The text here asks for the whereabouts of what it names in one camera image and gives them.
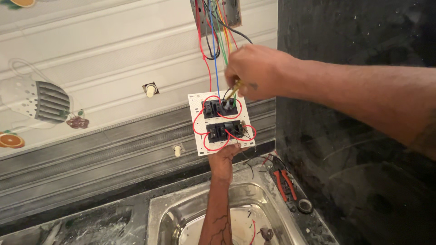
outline pliers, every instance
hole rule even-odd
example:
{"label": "pliers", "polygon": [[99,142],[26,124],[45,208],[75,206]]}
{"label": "pliers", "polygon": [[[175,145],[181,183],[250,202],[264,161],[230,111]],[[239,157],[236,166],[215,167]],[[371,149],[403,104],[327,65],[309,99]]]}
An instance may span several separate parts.
{"label": "pliers", "polygon": [[297,196],[295,195],[294,185],[292,185],[291,180],[289,180],[289,177],[288,177],[288,174],[286,172],[286,169],[283,168],[284,166],[280,165],[279,160],[277,160],[276,158],[277,157],[274,157],[272,159],[272,166],[275,169],[274,175],[276,176],[276,179],[277,179],[277,187],[278,187],[278,189],[280,191],[280,194],[282,195],[283,200],[285,202],[288,201],[287,198],[286,198],[285,192],[283,191],[283,188],[282,188],[282,184],[281,184],[281,181],[280,181],[280,173],[279,172],[282,173],[283,178],[285,178],[286,182],[288,182],[289,189],[291,189],[292,197],[294,198],[294,200],[297,200]]}

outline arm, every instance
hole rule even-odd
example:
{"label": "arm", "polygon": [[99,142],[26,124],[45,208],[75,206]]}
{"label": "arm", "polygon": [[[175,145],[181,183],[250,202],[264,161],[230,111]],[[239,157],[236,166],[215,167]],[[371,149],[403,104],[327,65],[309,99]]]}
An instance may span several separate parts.
{"label": "arm", "polygon": [[229,57],[229,86],[242,96],[285,96],[342,111],[436,160],[436,68],[302,61],[258,45]]}
{"label": "arm", "polygon": [[212,174],[211,189],[199,245],[232,244],[228,206],[228,188],[233,179],[232,159],[246,149],[230,145],[208,156]]}

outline red wire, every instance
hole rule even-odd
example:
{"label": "red wire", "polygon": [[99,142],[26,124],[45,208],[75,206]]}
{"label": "red wire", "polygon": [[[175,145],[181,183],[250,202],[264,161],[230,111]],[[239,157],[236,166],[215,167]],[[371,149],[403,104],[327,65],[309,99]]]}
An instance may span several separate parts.
{"label": "red wire", "polygon": [[195,117],[195,119],[194,119],[194,121],[193,121],[193,123],[192,123],[192,129],[194,130],[194,132],[195,132],[196,134],[204,135],[204,134],[208,134],[208,133],[210,133],[210,132],[199,133],[199,132],[197,132],[197,131],[195,130],[195,128],[194,128],[194,126],[195,126],[195,121],[197,120],[197,118],[199,117],[199,115],[201,115],[201,114],[203,113],[203,110],[204,110],[204,104],[206,103],[206,100],[207,100],[208,98],[210,98],[210,97],[217,97],[217,98],[219,99],[220,104],[221,104],[221,99],[220,99],[218,96],[216,96],[216,95],[211,95],[211,96],[207,97],[207,98],[203,101],[203,108],[201,108],[201,111],[198,113],[198,115]]}
{"label": "red wire", "polygon": [[227,134],[229,134],[229,135],[232,136],[233,138],[235,138],[235,139],[237,139],[237,140],[240,140],[240,141],[250,141],[250,140],[253,140],[254,137],[256,137],[256,129],[255,129],[253,126],[251,126],[251,125],[243,125],[243,127],[250,127],[250,128],[252,128],[252,129],[254,130],[254,136],[253,136],[252,138],[248,139],[248,140],[243,140],[243,139],[240,139],[240,138],[236,138],[234,135],[232,135],[231,133],[229,133],[229,131],[227,131],[227,129],[225,129],[225,131],[226,131]]}
{"label": "red wire", "polygon": [[228,144],[228,142],[230,141],[230,135],[229,135],[229,136],[228,136],[228,139],[227,139],[227,142],[226,142],[223,146],[221,146],[220,148],[215,149],[215,150],[213,150],[213,149],[209,149],[209,148],[206,146],[206,138],[207,138],[207,136],[208,136],[209,133],[210,133],[210,132],[207,132],[206,135],[204,136],[204,139],[203,139],[203,146],[204,146],[208,151],[217,151],[217,150],[221,150],[221,149],[224,148],[224,147]]}
{"label": "red wire", "polygon": [[253,235],[253,239],[251,240],[251,242],[250,242],[250,245],[251,244],[253,244],[253,242],[254,242],[254,237],[256,236],[256,224],[255,224],[256,222],[254,222],[254,220],[253,220],[253,225],[254,225],[254,235]]}
{"label": "red wire", "polygon": [[238,116],[241,114],[241,112],[242,112],[242,103],[237,99],[236,100],[237,102],[239,102],[239,106],[241,107],[240,108],[240,110],[239,110],[239,114],[236,116],[236,117],[226,117],[226,116],[223,116],[223,115],[221,115],[221,114],[219,114],[218,112],[217,112],[217,114],[220,116],[220,117],[223,117],[223,118],[225,118],[225,119],[236,119],[236,118],[238,118]]}
{"label": "red wire", "polygon": [[197,22],[195,24],[197,25],[198,42],[200,43],[200,51],[201,51],[201,54],[203,55],[203,60],[206,63],[206,66],[208,67],[208,72],[209,72],[209,92],[212,92],[212,75],[211,75],[211,70],[209,68],[208,62],[206,61],[206,55],[204,54],[203,46],[201,45],[200,13],[198,12],[197,1],[195,1],[195,17],[197,18]]}
{"label": "red wire", "polygon": [[263,166],[265,163],[266,163],[266,161],[268,161],[269,160],[269,156],[271,156],[271,154],[268,154],[268,156],[265,158],[265,161],[263,161],[263,163],[262,163],[262,165],[261,166]]}
{"label": "red wire", "polygon": [[[226,15],[226,13],[225,13],[224,1],[222,2],[222,9],[224,9],[224,19],[225,19],[225,24],[228,25],[228,22],[227,22],[227,15]],[[233,38],[233,34],[232,34],[232,32],[229,31],[229,33],[230,33],[230,36],[231,36],[232,39],[233,39],[233,42],[235,43],[236,49],[238,49],[238,45],[236,44],[236,41],[235,41],[235,39]]]}

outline screwdriver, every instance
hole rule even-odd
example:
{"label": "screwdriver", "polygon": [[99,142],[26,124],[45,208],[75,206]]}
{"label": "screwdriver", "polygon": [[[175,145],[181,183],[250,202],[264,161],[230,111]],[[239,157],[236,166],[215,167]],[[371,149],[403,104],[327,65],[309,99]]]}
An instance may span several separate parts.
{"label": "screwdriver", "polygon": [[227,98],[225,98],[226,100],[230,99],[235,93],[236,91],[243,85],[242,80],[237,80],[235,85],[233,85],[233,89],[232,92],[230,93],[229,96],[227,96]]}

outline orange slice illustration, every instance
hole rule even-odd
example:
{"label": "orange slice illustration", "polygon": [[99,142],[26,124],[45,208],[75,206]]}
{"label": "orange slice illustration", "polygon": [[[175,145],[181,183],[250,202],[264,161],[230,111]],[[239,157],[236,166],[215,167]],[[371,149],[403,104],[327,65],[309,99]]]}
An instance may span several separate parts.
{"label": "orange slice illustration", "polygon": [[0,147],[10,147],[10,148],[22,148],[24,146],[24,139],[13,135],[5,134],[0,132]]}
{"label": "orange slice illustration", "polygon": [[21,6],[21,7],[31,7],[35,4],[36,0],[10,0],[14,4]]}

